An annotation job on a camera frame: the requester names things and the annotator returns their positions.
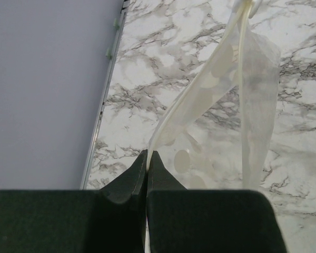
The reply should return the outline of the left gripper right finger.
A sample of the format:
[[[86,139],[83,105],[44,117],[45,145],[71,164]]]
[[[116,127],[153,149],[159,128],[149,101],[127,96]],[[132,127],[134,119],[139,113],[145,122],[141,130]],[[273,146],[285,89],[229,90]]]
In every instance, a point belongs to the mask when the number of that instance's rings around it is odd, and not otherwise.
[[[286,252],[269,200],[252,190],[188,190],[152,154],[147,190],[151,252]]]

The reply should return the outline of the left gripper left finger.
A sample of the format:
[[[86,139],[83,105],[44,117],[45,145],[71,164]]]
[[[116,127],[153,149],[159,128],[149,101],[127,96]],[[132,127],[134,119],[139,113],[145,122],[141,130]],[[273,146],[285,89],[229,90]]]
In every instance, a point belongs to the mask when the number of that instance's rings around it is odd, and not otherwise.
[[[99,190],[0,190],[0,252],[143,252],[146,158]]]

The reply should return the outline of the clear dotted zip bag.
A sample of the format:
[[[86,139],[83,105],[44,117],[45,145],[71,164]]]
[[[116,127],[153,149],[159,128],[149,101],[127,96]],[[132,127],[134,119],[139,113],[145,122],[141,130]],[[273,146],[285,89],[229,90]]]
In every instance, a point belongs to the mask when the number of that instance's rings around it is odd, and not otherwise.
[[[280,50],[251,31],[260,1],[236,1],[224,35],[148,146],[188,190],[259,191],[274,128]]]

